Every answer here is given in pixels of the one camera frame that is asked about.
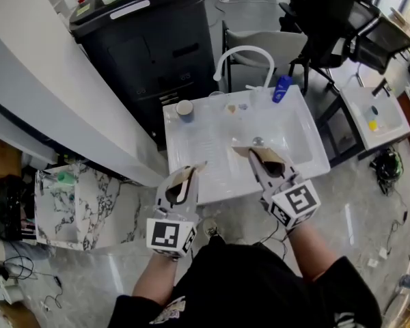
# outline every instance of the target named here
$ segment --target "small white sink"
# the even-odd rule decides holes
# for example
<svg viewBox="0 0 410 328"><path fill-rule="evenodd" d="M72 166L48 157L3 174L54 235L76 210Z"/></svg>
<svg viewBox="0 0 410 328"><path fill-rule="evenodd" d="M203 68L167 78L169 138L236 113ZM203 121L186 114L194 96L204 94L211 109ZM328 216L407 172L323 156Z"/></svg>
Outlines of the small white sink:
<svg viewBox="0 0 410 328"><path fill-rule="evenodd" d="M304 178L329 172L327 155L299 88L291 86L278 104L263 94L265 101L258 105L255 96L260 95L244 91L194 100L191 123L180 120L174 105L163 108L170 172L208 161L199 176L199 204L262 190L249 161L232 148L252 146L256 137L264 146L284 151Z"/></svg>
<svg viewBox="0 0 410 328"><path fill-rule="evenodd" d="M367 150L398 139L410 132L409 123L393 94L387 96L381 90L377 97L372 95L373 87L345 89L341 95L354 119L355 125ZM365 113L371 106L377 108L378 129L370 130Z"/></svg>

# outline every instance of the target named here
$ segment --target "marble surface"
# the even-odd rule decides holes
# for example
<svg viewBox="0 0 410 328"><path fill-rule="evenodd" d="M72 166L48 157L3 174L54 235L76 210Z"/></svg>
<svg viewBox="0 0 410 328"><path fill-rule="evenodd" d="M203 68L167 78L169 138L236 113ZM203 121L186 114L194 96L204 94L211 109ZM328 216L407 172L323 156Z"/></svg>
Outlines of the marble surface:
<svg viewBox="0 0 410 328"><path fill-rule="evenodd" d="M123 183L82 163L47 170L68 172L73 186L36 176L37 241L57 247L91 250L131 242L143 230L137 220L141 196L133 185Z"/></svg>
<svg viewBox="0 0 410 328"><path fill-rule="evenodd" d="M216 1L206 1L208 23L212 25L210 32L215 60L221 54L221 24L216 23L213 26L213 23L222 18L222 13L214 7ZM235 3L218 6L225 10L224 18L235 31L279 30L279 17L283 16L280 8L273 4ZM355 64L346 62L343 67L334 69L333 76L338 85L357 87L358 82L352 76L356 67ZM246 83L264 83L263 73L263 70L250 67L232 67L234 91L243 91ZM367 86L376 86L381 80L379 74L364 67L361 67L361 73ZM333 99L330 94L324 92L326 84L326 80L320 75L310 73L310 88L305 100L314 117L320 115ZM347 130L346 120L341 120L338 116L337 122L338 135L343 136ZM373 172L368 169L370 158L363 161L351 159L335 167L327 175L313 179L322 206L311 222L336 252L351 259L375 293L381 307L385 306L398 278L403 273L410 272L410 149L406 142L397 146L405 172L396 189L407 205L409 216L404 226L399 227L392 235L392 252L387 260L380 259L378 252L381 246L386 247L392 222L402 219L405 208L398 195L386 197L381 194ZM106 327L115 298L119 294L132 292L150 258L150 252L142 238L142 228L146 217L152 214L155 194L154 189L143 187L132 187L132 190L131 193L139 195L141 200L133 242L91 251L52 247L54 254L48 260L36 261L36 269L39 272L53 273L61 278L64 294L58 301L63 307L62 310L57 308L51 299L46 302L51 311L45 312L42 308L46 295L59 293L51 277L40 275L37 280L21 281L25 303L36 315L41 327ZM276 227L275 221L251 197L212 204L200 212L203 216L214 215L223 229L223 235L229 241L243 238L247 243L253 243L272 233ZM352 236L349 234L346 214L350 215ZM204 235L199 233L193 245L195 254L204 243ZM276 238L281 237L282 229ZM271 238L266 245L278 255L283 254L282 244L275 239ZM370 258L379 261L377 268L367 266ZM285 261L294 271L299 272L290 248ZM190 257L179 262L176 280L182 277L190 262ZM409 293L406 292L395 300L387 312L387 323L395 317L407 295Z"/></svg>

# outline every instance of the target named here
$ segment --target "gray floor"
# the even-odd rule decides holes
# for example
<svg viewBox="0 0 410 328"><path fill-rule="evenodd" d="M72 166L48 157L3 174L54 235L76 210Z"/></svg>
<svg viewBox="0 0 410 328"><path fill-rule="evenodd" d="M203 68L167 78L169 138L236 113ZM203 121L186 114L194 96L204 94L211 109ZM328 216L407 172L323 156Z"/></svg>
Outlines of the gray floor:
<svg viewBox="0 0 410 328"><path fill-rule="evenodd" d="M206 2L208 21L212 25L222 13L215 9L216 0ZM278 18L282 11L277 5L265 3L219 4L225 10L224 18L233 30L264 29L278 30ZM221 54L221 24L210 28L215 59ZM333 75L341 86L357 86L351 78L355 65L345 64L334 70ZM377 76L363 70L368 82L375 82ZM233 72L234 91L243 90L246 84L261 84L265 74L261 70L235 66ZM310 73L310 90L306 100L314 117L331 101L323 91L326 82L314 72ZM340 116L337 120L337 135L346 134L346 124ZM400 275L410 272L410 147L407 142L398 145L405 167L405 173L396 188L409 210L404 226L392 235L392 252L387 260L379 257L381 247L386 247L387 236L393 220L402 220L405 207L395 193L385 197L379 191L372 171L368 169L369 159L351 159L334 168L329 174L313 180L323 203L311 221L325 237L329 245L339 254L348 256L369 287L375 293L381 307L385 305ZM152 199L152 190L143 190ZM151 211L151 205L144 206L139 223L143 225ZM270 234L276 223L262 210L261 205L251 197L207 206L201 211L203 216L214 215L228 241L243 238L253 243ZM351 220L349 227L346 215ZM282 238L282 230L277 238ZM203 241L198 237L195 249ZM277 254L282 255L283 247L275 239L266 242ZM37 280L22 282L27 304L34 311L42 327L106 327L109 322L115 298L122 293L131 293L137 278L145 268L149 251L144 240L133 244L123 244L92 253L56 249L48 260L36 262L38 271L58 274L64 285L64 294L58 299L62 310L52 300L47 302L51 312L42 309L41 301L46 295L57 292L53 280L40 276ZM368 266L369 259L379 261L376 268ZM186 271L191 259L180 261L178 278ZM299 272L289 248L286 262ZM397 300L388 316L394 315L401 305Z"/></svg>

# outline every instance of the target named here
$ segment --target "cup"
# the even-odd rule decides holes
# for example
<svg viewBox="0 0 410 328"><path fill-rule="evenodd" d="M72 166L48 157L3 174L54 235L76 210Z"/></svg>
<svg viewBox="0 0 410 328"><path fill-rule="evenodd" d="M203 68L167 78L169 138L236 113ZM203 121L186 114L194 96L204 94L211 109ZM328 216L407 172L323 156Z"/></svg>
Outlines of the cup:
<svg viewBox="0 0 410 328"><path fill-rule="evenodd" d="M193 103L189 100L178 102L176 105L176 113L183 122L191 122L193 120Z"/></svg>

